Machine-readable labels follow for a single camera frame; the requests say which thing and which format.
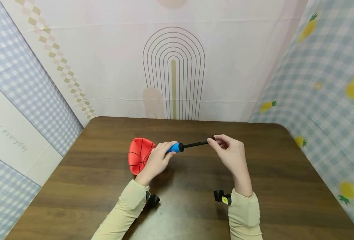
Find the white backdrop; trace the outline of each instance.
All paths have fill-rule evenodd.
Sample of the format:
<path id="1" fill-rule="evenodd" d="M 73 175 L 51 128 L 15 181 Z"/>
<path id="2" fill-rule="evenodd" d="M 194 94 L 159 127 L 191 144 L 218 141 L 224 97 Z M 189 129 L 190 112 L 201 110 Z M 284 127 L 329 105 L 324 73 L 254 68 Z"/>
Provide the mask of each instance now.
<path id="1" fill-rule="evenodd" d="M 285 53 L 307 1 L 2 3 L 85 126 L 94 116 L 248 121 L 264 84 Z M 160 78 L 164 74 L 170 79 L 164 81 L 168 87 L 163 86 L 164 91 L 157 93 L 147 89 L 151 86 L 146 84 L 142 54 L 149 38 L 167 27 L 182 28 L 191 33 L 188 37 L 195 38 L 197 45 L 202 45 L 205 71 L 194 82 L 190 70 L 194 75 L 197 59 L 185 58 L 183 64 L 177 63 L 177 84 L 172 85 L 171 61 L 184 59 L 176 54 L 165 63 L 169 71 L 153 69 Z M 172 51 L 180 44 L 172 43 L 178 35 L 172 31 L 175 28 L 169 29 Z M 156 86 L 159 92 L 161 82 Z M 153 100 L 145 107 L 146 99 Z"/>

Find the hand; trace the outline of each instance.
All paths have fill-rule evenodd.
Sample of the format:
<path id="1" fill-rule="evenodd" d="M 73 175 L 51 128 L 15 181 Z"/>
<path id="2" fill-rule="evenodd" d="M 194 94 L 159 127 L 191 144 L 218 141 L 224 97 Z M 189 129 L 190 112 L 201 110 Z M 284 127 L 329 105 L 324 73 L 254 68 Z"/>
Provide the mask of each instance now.
<path id="1" fill-rule="evenodd" d="M 220 157 L 222 163 L 233 175 L 234 188 L 239 194 L 250 197 L 253 194 L 251 180 L 242 142 L 226 135 L 215 135 L 215 141 L 208 138 L 209 145 Z"/>
<path id="2" fill-rule="evenodd" d="M 148 186 L 154 177 L 165 170 L 171 157 L 176 154 L 176 152 L 166 154 L 167 150 L 176 143 L 177 141 L 159 143 L 157 147 L 151 151 L 146 166 L 137 175 L 135 181 L 143 186 Z"/>

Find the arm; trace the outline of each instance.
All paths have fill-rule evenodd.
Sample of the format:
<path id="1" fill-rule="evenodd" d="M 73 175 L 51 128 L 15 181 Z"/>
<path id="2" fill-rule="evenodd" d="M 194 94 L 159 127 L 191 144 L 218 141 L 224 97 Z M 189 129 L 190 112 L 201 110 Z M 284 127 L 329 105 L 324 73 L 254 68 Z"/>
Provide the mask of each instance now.
<path id="1" fill-rule="evenodd" d="M 145 207 L 149 183 L 165 170 L 170 158 L 176 154 L 175 152 L 166 154 L 166 151 L 175 143 L 176 141 L 160 143 L 152 150 L 144 169 L 123 190 L 117 204 L 101 223 L 91 240 L 121 240 L 123 238 Z"/>
<path id="2" fill-rule="evenodd" d="M 221 161 L 230 170 L 234 179 L 232 203 L 228 209 L 231 240 L 262 240 L 260 230 L 260 206 L 252 190 L 251 180 L 242 142 L 226 135 L 208 139 Z"/>
<path id="3" fill-rule="evenodd" d="M 131 180 L 113 210 L 94 233 L 92 240 L 122 239 L 134 220 L 141 214 L 146 204 L 146 191 L 149 191 L 149 186 L 144 187 Z"/>

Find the beige sleeve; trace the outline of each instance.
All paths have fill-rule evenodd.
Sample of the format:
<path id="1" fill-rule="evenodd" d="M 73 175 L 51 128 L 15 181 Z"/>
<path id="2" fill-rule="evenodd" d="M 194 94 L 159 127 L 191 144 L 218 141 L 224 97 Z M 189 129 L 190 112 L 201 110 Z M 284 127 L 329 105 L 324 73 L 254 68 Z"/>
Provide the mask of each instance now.
<path id="1" fill-rule="evenodd" d="M 255 193 L 251 197 L 238 194 L 233 189 L 229 206 L 231 240 L 262 240 L 260 230 L 260 206 Z"/>
<path id="2" fill-rule="evenodd" d="M 131 180 L 91 240 L 122 239 L 134 220 L 141 214 L 146 204 L 146 191 L 149 191 L 148 186 L 144 187 Z"/>

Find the blue gingham fabric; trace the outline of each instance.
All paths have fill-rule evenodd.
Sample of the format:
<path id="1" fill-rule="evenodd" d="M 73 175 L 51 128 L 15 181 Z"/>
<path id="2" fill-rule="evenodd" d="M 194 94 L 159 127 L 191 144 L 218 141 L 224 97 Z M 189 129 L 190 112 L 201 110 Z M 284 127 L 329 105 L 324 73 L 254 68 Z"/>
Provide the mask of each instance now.
<path id="1" fill-rule="evenodd" d="M 299 43 L 315 13 L 316 28 Z M 354 200 L 338 197 L 340 182 L 354 183 L 354 99 L 346 94 L 353 78 L 354 1 L 313 1 L 250 121 L 281 124 L 306 140 L 301 149 L 354 222 Z"/>
<path id="2" fill-rule="evenodd" d="M 0 91 L 62 156 L 83 129 L 1 3 Z"/>
<path id="3" fill-rule="evenodd" d="M 0 240 L 10 232 L 40 186 L 0 161 Z"/>

